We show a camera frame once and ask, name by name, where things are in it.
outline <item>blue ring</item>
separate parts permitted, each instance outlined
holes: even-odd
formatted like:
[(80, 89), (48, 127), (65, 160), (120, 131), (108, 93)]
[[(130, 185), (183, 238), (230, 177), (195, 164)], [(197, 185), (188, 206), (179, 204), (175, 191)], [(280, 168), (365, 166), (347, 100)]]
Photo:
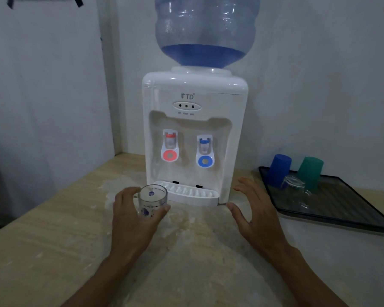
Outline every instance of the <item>blue ring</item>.
[[(208, 160), (208, 163), (205, 165), (204, 164), (204, 160)], [(213, 164), (213, 160), (211, 157), (205, 155), (205, 156), (201, 156), (198, 160), (198, 165), (200, 165), (201, 167), (203, 168), (208, 168), (210, 167), (211, 165)]]

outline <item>blue cup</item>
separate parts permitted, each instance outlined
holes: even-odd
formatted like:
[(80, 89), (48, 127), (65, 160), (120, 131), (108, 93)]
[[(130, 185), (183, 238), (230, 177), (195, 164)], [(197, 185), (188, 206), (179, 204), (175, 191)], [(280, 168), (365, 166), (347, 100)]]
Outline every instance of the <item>blue cup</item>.
[(266, 183), (274, 187), (280, 187), (285, 176), (289, 174), (291, 165), (292, 159), (289, 156), (276, 154), (267, 172)]

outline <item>red ring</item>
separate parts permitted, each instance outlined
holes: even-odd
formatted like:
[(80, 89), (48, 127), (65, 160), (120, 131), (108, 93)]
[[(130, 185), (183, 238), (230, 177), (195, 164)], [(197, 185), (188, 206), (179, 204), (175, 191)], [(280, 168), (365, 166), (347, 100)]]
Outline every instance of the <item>red ring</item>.
[(176, 157), (178, 156), (178, 154), (174, 151), (174, 150), (166, 150), (165, 152), (164, 152), (164, 159), (165, 160), (167, 160), (167, 161), (169, 161), (169, 162), (172, 162), (172, 161), (174, 161), (174, 160), (176, 160)]

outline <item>water bottle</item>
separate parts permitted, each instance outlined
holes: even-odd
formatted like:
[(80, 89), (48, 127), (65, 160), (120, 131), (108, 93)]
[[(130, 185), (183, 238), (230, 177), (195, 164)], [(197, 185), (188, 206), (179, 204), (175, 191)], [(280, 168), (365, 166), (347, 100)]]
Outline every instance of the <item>water bottle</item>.
[(255, 41), (260, 0), (155, 0), (156, 40), (184, 66), (224, 68)]

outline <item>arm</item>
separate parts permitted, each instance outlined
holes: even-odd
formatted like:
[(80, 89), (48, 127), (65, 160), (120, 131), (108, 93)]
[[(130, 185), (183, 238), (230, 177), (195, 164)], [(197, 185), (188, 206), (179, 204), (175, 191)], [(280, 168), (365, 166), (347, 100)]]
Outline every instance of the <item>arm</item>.
[(255, 182), (238, 180), (242, 184), (234, 189), (247, 196), (252, 210), (252, 221), (247, 222), (238, 206), (227, 204), (239, 232), (280, 273), (299, 305), (347, 307), (312, 271), (300, 251), (289, 245), (269, 196)]
[(148, 247), (171, 206), (165, 205), (150, 220), (141, 221), (133, 204), (133, 196), (139, 191), (139, 187), (129, 187), (115, 197), (110, 254), (62, 307), (108, 306), (133, 264)]

